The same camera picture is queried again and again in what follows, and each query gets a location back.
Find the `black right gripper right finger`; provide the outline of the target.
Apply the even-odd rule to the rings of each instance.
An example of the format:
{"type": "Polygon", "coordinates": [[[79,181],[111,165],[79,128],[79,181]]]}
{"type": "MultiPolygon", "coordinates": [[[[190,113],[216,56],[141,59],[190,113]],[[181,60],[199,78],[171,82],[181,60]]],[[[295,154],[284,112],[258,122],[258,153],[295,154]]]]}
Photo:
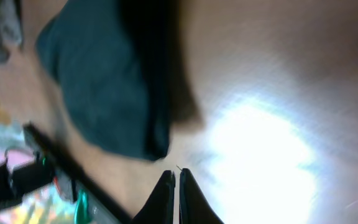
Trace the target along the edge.
{"type": "Polygon", "coordinates": [[[180,223],[223,224],[187,168],[183,168],[180,173],[180,223]]]}

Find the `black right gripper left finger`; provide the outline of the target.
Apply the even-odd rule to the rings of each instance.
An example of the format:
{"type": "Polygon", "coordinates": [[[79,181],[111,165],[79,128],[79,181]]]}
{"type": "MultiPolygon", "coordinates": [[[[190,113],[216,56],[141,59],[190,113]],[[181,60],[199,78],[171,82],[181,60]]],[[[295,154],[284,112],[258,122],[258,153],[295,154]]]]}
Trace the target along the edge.
{"type": "Polygon", "coordinates": [[[175,196],[175,174],[166,170],[132,224],[172,224],[175,196]]]}

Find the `black polo shirt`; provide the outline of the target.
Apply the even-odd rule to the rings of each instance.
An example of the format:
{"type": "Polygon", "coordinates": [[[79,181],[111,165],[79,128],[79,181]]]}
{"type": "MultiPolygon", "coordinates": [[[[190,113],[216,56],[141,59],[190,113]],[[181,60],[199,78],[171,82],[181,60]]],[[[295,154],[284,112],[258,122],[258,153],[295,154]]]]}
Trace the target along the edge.
{"type": "Polygon", "coordinates": [[[168,154],[168,1],[69,0],[36,42],[73,124],[105,151],[168,154]]]}

